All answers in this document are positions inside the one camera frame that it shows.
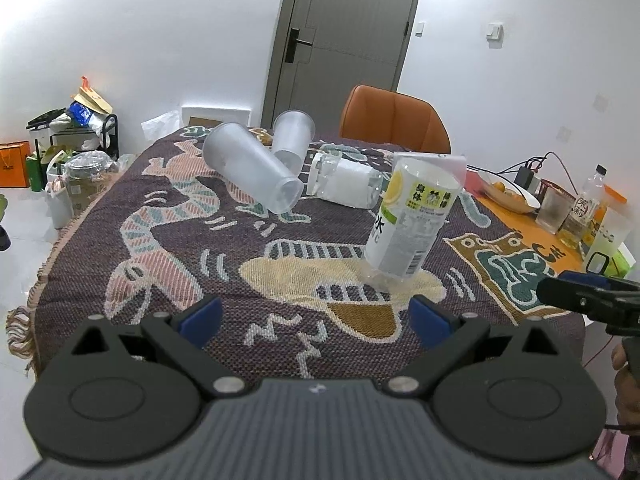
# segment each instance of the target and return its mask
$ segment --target light switch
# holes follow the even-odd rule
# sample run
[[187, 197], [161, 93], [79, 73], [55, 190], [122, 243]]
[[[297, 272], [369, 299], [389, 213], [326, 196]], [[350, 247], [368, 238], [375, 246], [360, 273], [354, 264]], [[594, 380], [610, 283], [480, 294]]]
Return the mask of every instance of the light switch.
[[504, 27], [501, 23], [489, 23], [486, 28], [486, 39], [487, 41], [500, 41], [503, 32]]

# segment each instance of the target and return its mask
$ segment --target plastic cup with label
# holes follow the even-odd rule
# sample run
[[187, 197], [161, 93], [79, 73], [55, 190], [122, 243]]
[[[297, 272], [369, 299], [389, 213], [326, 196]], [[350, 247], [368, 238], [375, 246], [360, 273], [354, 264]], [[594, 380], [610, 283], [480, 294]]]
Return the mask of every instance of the plastic cup with label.
[[465, 174], [466, 159], [455, 173], [414, 158], [396, 164], [364, 249], [363, 278], [389, 290], [422, 267], [437, 240]]
[[574, 205], [575, 197], [564, 189], [547, 186], [545, 197], [536, 218], [536, 224], [545, 231], [556, 234]]
[[632, 228], [631, 220], [609, 207], [582, 263], [582, 272], [603, 274], [610, 259], [618, 252]]
[[304, 112], [283, 112], [273, 123], [271, 153], [289, 168], [291, 173], [298, 176], [315, 132], [314, 120]]
[[306, 194], [348, 207], [371, 209], [378, 203], [384, 177], [375, 168], [318, 152], [311, 162]]
[[202, 147], [207, 165], [269, 211], [290, 211], [302, 195], [302, 182], [242, 124], [222, 123]]

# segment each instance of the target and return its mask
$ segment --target barcode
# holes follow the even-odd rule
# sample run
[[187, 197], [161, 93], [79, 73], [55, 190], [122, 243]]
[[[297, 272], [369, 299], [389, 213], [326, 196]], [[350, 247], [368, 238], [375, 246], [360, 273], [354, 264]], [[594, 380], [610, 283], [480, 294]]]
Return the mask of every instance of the barcode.
[[420, 265], [420, 260], [426, 252], [427, 251], [418, 251], [417, 253], [414, 253], [414, 259], [411, 260], [409, 268], [406, 270], [405, 274], [413, 274], [415, 272], [415, 269]]

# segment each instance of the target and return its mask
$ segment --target black metal rack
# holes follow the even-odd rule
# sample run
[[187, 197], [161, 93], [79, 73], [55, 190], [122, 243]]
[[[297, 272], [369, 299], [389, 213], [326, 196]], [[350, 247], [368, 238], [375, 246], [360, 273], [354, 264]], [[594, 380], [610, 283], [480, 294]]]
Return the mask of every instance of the black metal rack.
[[[45, 128], [49, 128], [50, 123], [38, 124], [33, 128], [29, 128], [32, 132], [37, 132], [38, 130], [44, 130]], [[60, 132], [52, 133], [49, 136], [49, 143], [53, 145], [53, 137], [57, 136], [65, 136], [65, 135], [87, 135], [92, 134], [95, 135], [95, 132], [87, 127], [87, 126], [70, 126], [69, 128], [62, 130]], [[107, 145], [107, 135], [111, 137], [110, 145], [108, 148], [105, 148]], [[47, 183], [47, 175], [46, 170], [42, 169], [42, 156], [40, 155], [40, 147], [38, 145], [38, 139], [34, 139], [34, 143], [36, 145], [36, 157], [38, 159], [38, 166], [40, 167], [40, 175], [42, 177], [42, 187]], [[118, 147], [118, 117], [116, 114], [107, 115], [102, 122], [102, 146], [98, 147], [97, 150], [101, 152], [105, 152], [114, 160], [117, 160], [120, 156], [120, 150]], [[83, 152], [89, 150], [74, 150], [75, 152]]]

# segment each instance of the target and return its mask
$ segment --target plate of fruit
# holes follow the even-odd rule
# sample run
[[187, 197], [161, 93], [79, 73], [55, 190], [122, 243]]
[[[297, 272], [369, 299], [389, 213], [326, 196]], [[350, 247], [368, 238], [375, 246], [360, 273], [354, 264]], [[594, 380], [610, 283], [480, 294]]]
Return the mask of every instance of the plate of fruit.
[[482, 190], [491, 200], [514, 213], [531, 213], [540, 208], [540, 202], [529, 191], [506, 178], [478, 171], [482, 180]]

